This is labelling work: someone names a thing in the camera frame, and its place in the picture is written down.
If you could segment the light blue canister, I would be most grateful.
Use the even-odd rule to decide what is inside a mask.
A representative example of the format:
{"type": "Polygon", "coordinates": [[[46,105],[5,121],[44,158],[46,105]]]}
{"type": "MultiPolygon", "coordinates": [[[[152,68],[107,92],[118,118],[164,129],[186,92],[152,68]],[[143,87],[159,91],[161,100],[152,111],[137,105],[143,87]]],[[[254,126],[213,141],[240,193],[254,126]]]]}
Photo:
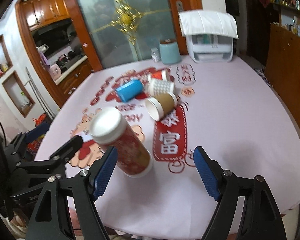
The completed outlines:
{"type": "Polygon", "coordinates": [[[175,39],[160,40],[159,50],[163,64],[176,64],[181,61],[179,47],[175,39]]]}

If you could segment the pink kitchen appliance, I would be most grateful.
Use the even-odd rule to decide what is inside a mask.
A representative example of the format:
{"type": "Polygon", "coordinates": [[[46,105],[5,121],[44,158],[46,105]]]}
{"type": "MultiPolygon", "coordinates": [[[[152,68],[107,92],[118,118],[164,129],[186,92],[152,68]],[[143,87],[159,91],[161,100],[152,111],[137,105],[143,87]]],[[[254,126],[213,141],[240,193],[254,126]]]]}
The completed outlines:
{"type": "Polygon", "coordinates": [[[58,66],[58,64],[56,64],[56,63],[50,66],[49,73],[50,73],[50,76],[52,77],[53,81],[56,81],[62,75],[62,71],[61,71],[60,67],[58,66]]]}

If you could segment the brown kraft paper cup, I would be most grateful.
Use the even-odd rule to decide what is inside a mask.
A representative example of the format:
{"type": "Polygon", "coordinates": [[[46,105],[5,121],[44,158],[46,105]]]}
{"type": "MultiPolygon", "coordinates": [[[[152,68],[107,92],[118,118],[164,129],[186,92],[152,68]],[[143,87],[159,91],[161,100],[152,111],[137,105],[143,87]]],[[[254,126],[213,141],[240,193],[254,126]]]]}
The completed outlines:
{"type": "Polygon", "coordinates": [[[160,121],[178,104],[177,97],[173,93],[159,94],[145,99],[145,107],[150,117],[160,121]]]}

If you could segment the dark wooden shelf cabinet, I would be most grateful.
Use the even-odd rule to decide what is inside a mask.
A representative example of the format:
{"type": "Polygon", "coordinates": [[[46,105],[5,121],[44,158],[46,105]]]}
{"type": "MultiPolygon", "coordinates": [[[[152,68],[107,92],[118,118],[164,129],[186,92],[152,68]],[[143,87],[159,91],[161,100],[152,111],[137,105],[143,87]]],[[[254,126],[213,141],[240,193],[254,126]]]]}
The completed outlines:
{"type": "Polygon", "coordinates": [[[266,78],[300,128],[300,37],[273,24],[270,26],[266,78]]]}

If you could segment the grey checkered paper cup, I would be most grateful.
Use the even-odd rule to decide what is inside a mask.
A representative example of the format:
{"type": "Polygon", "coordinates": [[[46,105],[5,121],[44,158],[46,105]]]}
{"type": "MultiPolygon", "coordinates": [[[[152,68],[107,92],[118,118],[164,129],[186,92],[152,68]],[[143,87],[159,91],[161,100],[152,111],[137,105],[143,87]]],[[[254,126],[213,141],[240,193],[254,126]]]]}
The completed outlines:
{"type": "Polygon", "coordinates": [[[151,79],[148,87],[148,93],[150,96],[175,93],[175,84],[171,81],[151,79]]]}

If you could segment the printed cartoon tablecloth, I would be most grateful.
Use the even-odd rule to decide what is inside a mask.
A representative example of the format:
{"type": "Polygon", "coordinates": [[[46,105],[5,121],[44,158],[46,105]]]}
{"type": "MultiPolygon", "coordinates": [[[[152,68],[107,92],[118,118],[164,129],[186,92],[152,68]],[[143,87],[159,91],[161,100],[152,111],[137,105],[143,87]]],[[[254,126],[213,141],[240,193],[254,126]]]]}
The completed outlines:
{"type": "Polygon", "coordinates": [[[300,139],[277,96],[239,57],[227,63],[196,64],[189,57],[170,66],[180,105],[155,122],[142,96],[121,103],[114,88],[163,68],[151,60],[91,74],[54,119],[37,153],[47,159],[73,135],[83,149],[66,167],[72,177],[91,164],[100,149],[88,135],[99,109],[115,107],[153,157],[151,170],[132,178],[115,168],[96,202],[102,222],[126,233],[160,239],[195,239],[216,207],[193,163],[201,146],[235,175],[265,178],[281,213],[300,203],[300,139]]]}

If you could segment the wooden kitchen cabinet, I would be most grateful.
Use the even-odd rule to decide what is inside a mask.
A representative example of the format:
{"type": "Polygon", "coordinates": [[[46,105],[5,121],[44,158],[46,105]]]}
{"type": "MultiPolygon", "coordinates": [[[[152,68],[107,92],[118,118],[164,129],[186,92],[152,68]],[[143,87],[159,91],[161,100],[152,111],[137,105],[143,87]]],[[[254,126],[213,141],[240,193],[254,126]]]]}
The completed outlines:
{"type": "Polygon", "coordinates": [[[16,5],[21,40],[45,89],[62,107],[94,72],[83,50],[65,0],[20,0],[16,5]],[[53,81],[49,68],[58,64],[62,75],[53,81]]]}

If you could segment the small white pill bottle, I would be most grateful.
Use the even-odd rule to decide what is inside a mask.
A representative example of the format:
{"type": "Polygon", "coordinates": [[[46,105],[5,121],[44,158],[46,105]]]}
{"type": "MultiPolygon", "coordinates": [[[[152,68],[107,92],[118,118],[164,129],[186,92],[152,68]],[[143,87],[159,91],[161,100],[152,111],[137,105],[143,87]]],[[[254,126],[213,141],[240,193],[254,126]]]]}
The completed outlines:
{"type": "Polygon", "coordinates": [[[154,62],[160,62],[160,53],[158,48],[151,48],[151,57],[154,62]]]}

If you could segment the small red paper cup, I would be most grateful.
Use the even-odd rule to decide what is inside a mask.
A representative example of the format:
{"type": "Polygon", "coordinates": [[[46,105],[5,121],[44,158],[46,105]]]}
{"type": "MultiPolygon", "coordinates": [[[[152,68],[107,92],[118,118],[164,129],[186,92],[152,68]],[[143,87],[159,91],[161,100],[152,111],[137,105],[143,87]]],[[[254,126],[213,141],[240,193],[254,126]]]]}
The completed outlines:
{"type": "Polygon", "coordinates": [[[152,79],[158,79],[163,81],[170,81],[169,72],[166,69],[158,70],[156,72],[148,74],[148,81],[150,82],[152,79]]]}

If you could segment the tall red paper cup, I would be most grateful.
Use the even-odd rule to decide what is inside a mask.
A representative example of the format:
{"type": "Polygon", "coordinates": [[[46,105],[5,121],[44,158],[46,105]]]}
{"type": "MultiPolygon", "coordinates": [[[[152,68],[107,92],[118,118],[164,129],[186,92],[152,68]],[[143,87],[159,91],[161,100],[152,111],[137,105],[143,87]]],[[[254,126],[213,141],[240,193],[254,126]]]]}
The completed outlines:
{"type": "Polygon", "coordinates": [[[117,149],[117,166],[127,176],[140,178],[151,170],[150,153],[117,108],[100,110],[90,122],[89,134],[103,150],[117,149]]]}

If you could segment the white desktop appliance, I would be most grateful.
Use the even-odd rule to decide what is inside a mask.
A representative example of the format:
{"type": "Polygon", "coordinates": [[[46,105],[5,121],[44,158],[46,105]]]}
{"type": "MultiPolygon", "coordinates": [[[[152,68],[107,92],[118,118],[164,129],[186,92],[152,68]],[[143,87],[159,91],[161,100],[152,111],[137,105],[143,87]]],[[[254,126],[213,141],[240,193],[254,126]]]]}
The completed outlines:
{"type": "Polygon", "coordinates": [[[233,56],[233,38],[212,35],[186,36],[187,51],[194,62],[230,62],[233,56]]]}

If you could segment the blue plastic cup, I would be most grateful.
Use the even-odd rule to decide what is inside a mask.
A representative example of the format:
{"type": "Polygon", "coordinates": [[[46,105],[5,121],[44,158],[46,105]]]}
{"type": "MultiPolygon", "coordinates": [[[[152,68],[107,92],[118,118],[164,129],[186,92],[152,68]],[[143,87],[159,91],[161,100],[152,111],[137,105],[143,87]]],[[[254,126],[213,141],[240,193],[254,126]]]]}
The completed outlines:
{"type": "Polygon", "coordinates": [[[128,102],[143,92],[143,84],[140,80],[130,80],[115,89],[117,96],[122,102],[128,102]]]}

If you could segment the white cloth cover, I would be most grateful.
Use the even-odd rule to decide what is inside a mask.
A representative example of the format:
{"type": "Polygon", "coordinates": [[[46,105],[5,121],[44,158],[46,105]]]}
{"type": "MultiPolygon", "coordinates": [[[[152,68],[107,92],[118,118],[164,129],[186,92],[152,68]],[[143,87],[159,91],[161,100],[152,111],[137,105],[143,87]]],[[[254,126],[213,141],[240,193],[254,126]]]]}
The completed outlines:
{"type": "Polygon", "coordinates": [[[211,10],[189,10],[179,13],[183,37],[211,34],[238,39],[237,23],[228,13],[211,10]]]}

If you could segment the glass door with gold ornament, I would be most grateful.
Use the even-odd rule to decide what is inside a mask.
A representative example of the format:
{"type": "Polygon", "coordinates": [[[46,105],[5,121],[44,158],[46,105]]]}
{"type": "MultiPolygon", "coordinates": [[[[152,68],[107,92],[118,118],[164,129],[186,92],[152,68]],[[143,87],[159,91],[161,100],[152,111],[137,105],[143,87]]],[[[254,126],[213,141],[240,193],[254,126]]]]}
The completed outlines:
{"type": "Polygon", "coordinates": [[[175,39],[169,0],[77,0],[104,69],[150,59],[163,40],[175,39]]]}

